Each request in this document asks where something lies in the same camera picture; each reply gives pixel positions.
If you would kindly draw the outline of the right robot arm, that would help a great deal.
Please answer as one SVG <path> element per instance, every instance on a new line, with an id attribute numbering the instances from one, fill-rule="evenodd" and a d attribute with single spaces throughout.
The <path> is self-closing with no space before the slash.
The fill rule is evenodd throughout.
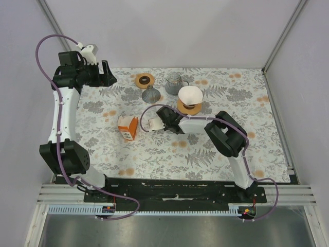
<path id="1" fill-rule="evenodd" d="M 207 134 L 217 151 L 229 161 L 238 187 L 236 198 L 243 203 L 253 198 L 258 183 L 251 176 L 245 156 L 249 146 L 247 133 L 227 112 L 220 111 L 214 117 L 191 116 L 162 106 L 156 114 L 164 129 L 175 134 Z"/>

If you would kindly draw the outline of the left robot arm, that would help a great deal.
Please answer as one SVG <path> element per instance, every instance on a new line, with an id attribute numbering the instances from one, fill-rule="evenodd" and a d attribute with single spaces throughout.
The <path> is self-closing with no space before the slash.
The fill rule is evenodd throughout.
<path id="1" fill-rule="evenodd" d="M 88 151 L 77 143 L 76 112 L 83 86 L 109 87 L 117 82 L 108 62 L 96 61 L 95 46 L 87 45 L 80 51 L 58 54 L 60 65 L 51 80 L 54 96 L 54 114 L 51 134 L 39 153 L 55 174 L 76 181 L 86 181 L 97 186 L 95 195 L 108 202 L 113 189 L 105 185 L 106 176 L 90 165 Z"/>

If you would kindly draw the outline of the orange coffee filter box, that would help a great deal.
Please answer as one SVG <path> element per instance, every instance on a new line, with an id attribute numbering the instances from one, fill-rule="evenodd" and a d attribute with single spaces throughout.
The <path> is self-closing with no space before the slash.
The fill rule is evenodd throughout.
<path id="1" fill-rule="evenodd" d="M 138 117 L 120 116 L 118 118 L 118 129 L 123 138 L 128 141 L 134 141 L 137 133 Z"/>

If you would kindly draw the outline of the white paper coffee filter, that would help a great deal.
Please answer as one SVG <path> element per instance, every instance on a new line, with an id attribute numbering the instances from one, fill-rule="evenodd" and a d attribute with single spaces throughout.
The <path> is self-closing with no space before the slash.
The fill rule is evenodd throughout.
<path id="1" fill-rule="evenodd" d="M 197 105 L 202 102 L 203 93 L 196 86 L 184 86 L 179 90 L 178 98 L 185 105 Z"/>

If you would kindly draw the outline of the wooden ring dripper holder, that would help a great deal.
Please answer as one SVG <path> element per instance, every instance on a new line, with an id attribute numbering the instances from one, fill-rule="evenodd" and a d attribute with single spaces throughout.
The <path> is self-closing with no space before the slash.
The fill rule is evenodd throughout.
<path id="1" fill-rule="evenodd" d="M 180 99 L 178 99 L 177 109 L 183 114 L 194 116 L 201 111 L 202 104 L 199 103 L 199 104 L 195 104 L 195 105 L 185 105 Z"/>

